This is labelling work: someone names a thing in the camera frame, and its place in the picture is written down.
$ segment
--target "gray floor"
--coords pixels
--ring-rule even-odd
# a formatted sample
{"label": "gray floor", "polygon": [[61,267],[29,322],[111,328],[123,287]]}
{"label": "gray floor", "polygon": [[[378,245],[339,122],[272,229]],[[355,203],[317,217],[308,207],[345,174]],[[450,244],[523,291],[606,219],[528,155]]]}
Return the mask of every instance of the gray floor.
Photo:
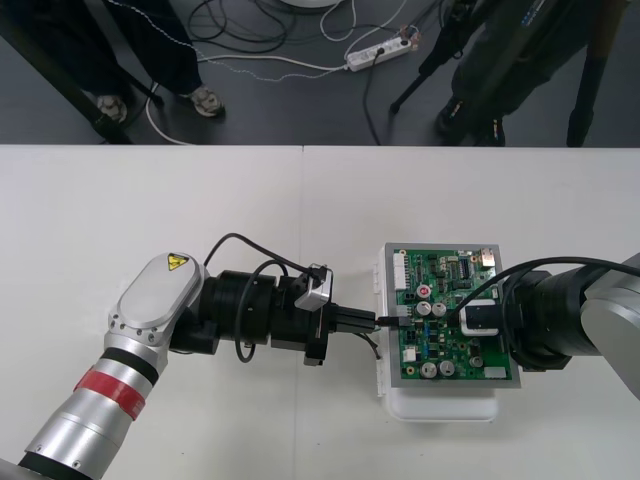
{"label": "gray floor", "polygon": [[[115,46],[123,66],[144,82],[149,81],[129,51],[108,13],[98,0],[89,0],[98,21]],[[181,19],[186,20],[196,0],[174,0]],[[227,13],[256,31],[271,33],[272,26],[250,1],[227,2]],[[400,0],[358,2],[358,23],[380,23]],[[410,0],[393,25],[400,25],[423,8],[426,0]],[[327,28],[347,27],[351,12],[340,7]],[[301,17],[294,36],[319,32],[319,17]],[[435,25],[423,37],[418,52],[376,67],[370,95],[370,109],[383,144],[437,145],[432,131],[433,117],[451,94],[449,82],[455,61],[429,79],[392,121],[388,105],[415,78],[417,67],[438,34]],[[370,37],[373,42],[388,34]],[[286,45],[276,52],[309,63],[338,66],[349,42],[333,44],[324,39],[301,46]],[[199,46],[205,54],[228,53],[218,47]],[[640,147],[640,4],[633,3],[618,33],[614,51],[596,104],[596,118],[587,146]],[[536,90],[515,114],[505,119],[509,146],[564,146],[566,125],[575,102],[584,52],[565,65],[553,80]],[[0,143],[95,144],[101,141],[87,122],[3,40],[0,40]],[[314,71],[278,62],[226,61],[263,77],[278,77]],[[367,70],[339,72],[317,80],[286,79],[280,83],[256,81],[247,74],[233,73],[219,65],[201,64],[201,74],[225,100],[228,112],[223,120],[199,117],[172,95],[160,90],[166,100],[154,118],[174,138],[197,144],[235,145],[370,145],[372,139],[362,111],[362,92]],[[136,111],[140,106],[131,106]],[[135,143],[164,144],[143,115],[128,133]]]}

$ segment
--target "white power strip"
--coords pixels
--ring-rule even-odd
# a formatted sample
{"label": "white power strip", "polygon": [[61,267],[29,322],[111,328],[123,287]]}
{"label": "white power strip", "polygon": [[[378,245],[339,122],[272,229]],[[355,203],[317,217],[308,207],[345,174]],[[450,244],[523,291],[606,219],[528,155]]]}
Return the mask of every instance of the white power strip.
{"label": "white power strip", "polygon": [[398,57],[404,53],[411,51],[411,42],[399,37],[392,38],[386,42],[374,45],[359,52],[353,52],[347,55],[347,66],[352,72],[357,72],[363,68],[370,67],[379,49],[383,49],[376,60],[376,65],[392,58]]}

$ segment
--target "green circuit board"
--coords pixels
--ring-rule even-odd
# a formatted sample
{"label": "green circuit board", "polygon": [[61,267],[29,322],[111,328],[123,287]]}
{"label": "green circuit board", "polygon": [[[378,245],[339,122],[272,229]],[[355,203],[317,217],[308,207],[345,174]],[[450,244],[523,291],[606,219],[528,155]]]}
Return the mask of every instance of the green circuit board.
{"label": "green circuit board", "polygon": [[[399,328],[401,378],[429,381],[421,372],[426,367],[438,367],[449,361],[455,367],[454,373],[444,375],[440,368],[432,377],[437,380],[511,380],[509,354],[501,335],[464,335],[459,320],[449,318],[453,310],[469,293],[496,275],[493,251],[460,250],[394,250],[404,255],[406,289],[396,291],[398,314],[409,316],[411,326]],[[500,303],[497,288],[489,289],[478,299]],[[417,308],[420,302],[427,302],[431,313],[424,315],[427,308]],[[438,317],[436,310],[447,313]],[[405,350],[414,349],[405,356]]]}

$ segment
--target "shoe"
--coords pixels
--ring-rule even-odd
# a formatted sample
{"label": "shoe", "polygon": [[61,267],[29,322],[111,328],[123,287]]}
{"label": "shoe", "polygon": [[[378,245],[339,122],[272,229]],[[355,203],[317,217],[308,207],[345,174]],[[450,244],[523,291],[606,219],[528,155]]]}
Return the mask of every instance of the shoe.
{"label": "shoe", "polygon": [[483,125],[476,134],[476,146],[478,147],[504,147],[507,138],[502,126],[502,118],[494,118]]}
{"label": "shoe", "polygon": [[120,95],[100,95],[97,105],[114,122],[122,123],[127,118],[127,105]]}
{"label": "shoe", "polygon": [[193,106],[203,117],[217,117],[224,113],[224,104],[206,85],[200,85],[189,95],[181,95],[193,102]]}
{"label": "shoe", "polygon": [[464,101],[456,97],[451,97],[445,107],[440,110],[436,117],[436,130],[440,135],[446,136],[453,129],[456,116],[463,107]]}

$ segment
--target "red band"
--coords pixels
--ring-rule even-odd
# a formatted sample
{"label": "red band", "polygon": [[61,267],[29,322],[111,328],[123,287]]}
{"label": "red band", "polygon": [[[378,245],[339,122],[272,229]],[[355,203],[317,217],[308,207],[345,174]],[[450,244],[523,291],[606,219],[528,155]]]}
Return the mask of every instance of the red band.
{"label": "red band", "polygon": [[145,405],[144,398],[134,388],[111,375],[96,370],[85,373],[73,391],[75,392],[78,388],[86,388],[110,398],[134,420],[138,418]]}

